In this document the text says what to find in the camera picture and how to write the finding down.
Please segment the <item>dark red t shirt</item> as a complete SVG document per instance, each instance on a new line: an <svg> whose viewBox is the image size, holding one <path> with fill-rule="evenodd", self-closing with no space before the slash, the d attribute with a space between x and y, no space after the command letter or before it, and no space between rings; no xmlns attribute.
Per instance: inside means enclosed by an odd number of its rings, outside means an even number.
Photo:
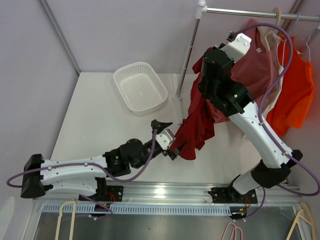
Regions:
<svg viewBox="0 0 320 240"><path fill-rule="evenodd" d="M175 134L175 140L170 150L179 150L179 156L185 160L196 159L196 150L201 150L205 141L215 136L214 123L211 109L207 100L202 97L198 85L202 79L201 57L193 66L192 70L197 74L190 90L190 105L188 117L183 120L182 125Z"/></svg>

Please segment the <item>pink t shirt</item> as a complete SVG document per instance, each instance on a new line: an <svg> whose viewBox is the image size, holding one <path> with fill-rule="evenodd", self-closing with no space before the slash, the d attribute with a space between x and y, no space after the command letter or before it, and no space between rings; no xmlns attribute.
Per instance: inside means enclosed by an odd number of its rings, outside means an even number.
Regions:
<svg viewBox="0 0 320 240"><path fill-rule="evenodd" d="M262 27L251 28L244 32L251 38L250 49L247 54L235 63L231 70L231 79L242 83L253 96L259 106L262 97L269 87L278 79L284 70L278 60L278 46L281 38L274 32L267 36L269 48L265 48L261 40ZM267 115L272 111L281 94L283 77L272 88L262 105L262 116L267 119ZM229 121L222 112L213 105L210 110L215 123Z"/></svg>

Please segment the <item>white t shirt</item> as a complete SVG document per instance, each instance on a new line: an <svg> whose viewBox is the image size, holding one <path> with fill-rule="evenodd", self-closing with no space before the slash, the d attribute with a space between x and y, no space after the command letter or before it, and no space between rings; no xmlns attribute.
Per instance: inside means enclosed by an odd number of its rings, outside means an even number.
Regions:
<svg viewBox="0 0 320 240"><path fill-rule="evenodd" d="M266 49L258 28L249 29L244 34L251 38L250 49L236 63L232 76L247 88L259 105L266 91L284 69L278 59L281 38L273 32L270 33L266 37L269 44L269 48Z"/></svg>

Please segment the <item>light blue wire hanger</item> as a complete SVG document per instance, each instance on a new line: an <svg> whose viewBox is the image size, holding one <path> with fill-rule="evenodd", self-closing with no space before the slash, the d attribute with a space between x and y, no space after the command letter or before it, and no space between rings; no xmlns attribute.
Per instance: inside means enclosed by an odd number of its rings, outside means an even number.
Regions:
<svg viewBox="0 0 320 240"><path fill-rule="evenodd" d="M294 32L299 20L301 18L301 14L298 12L297 13L297 19L296 21L294 22L293 26L289 29L289 31L287 32L288 35L291 36L291 33ZM308 52L308 62L311 62L311 52L310 52L310 47L309 47L309 42L311 41L311 37L312 35L314 34L314 30L311 31L311 33L303 38L302 36L300 35L296 35L295 38L299 39L298 43L300 44L300 49L297 50L297 53L298 55L303 55L305 50L307 49L307 52ZM282 47L282 50L280 51L280 65L282 67L285 67L285 62L284 62L284 57L285 57L285 53L286 53L286 42L287 42L287 39L284 38L282 41L281 41L281 44L278 46L278 51L280 50L280 47Z"/></svg>

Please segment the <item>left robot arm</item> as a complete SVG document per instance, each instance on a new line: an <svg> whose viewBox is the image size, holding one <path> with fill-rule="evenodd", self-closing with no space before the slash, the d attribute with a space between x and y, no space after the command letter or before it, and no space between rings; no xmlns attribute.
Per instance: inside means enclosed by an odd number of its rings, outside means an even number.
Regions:
<svg viewBox="0 0 320 240"><path fill-rule="evenodd" d="M101 201L108 194L106 178L119 182L131 169L144 169L158 155L172 160L178 156L178 149L170 150L175 137L169 126L170 122L154 119L152 138L148 142L132 138L116 149L90 158L58 161L33 154L23 168L20 196L35 199L46 193L76 194Z"/></svg>

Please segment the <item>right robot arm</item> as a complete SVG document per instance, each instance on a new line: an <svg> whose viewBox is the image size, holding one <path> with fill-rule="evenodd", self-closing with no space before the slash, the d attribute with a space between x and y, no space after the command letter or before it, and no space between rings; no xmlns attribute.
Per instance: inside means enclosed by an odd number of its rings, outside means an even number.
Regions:
<svg viewBox="0 0 320 240"><path fill-rule="evenodd" d="M222 49L208 49L203 54L198 90L243 131L261 156L254 168L237 176L228 186L228 198L237 203L255 188L269 189L283 182L295 165L290 157L300 161L303 154L281 143L273 129L259 119L258 105L250 92L242 83L231 79L233 66L234 61Z"/></svg>

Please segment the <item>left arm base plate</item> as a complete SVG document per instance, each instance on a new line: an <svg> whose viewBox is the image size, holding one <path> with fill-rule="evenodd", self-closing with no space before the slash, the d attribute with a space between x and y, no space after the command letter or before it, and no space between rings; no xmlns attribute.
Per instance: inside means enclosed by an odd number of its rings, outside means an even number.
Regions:
<svg viewBox="0 0 320 240"><path fill-rule="evenodd" d="M124 187L121 185L107 185L99 189L95 189L94 194L86 195L90 199L97 202L122 202Z"/></svg>

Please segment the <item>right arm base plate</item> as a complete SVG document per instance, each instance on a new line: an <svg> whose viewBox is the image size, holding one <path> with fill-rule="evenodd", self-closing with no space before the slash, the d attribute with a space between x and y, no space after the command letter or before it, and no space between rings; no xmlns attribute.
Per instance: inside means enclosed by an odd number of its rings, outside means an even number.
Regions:
<svg viewBox="0 0 320 240"><path fill-rule="evenodd" d="M212 187L207 192L215 204L244 204L246 200L250 204L257 204L256 190L252 189L245 194L240 194L233 187Z"/></svg>

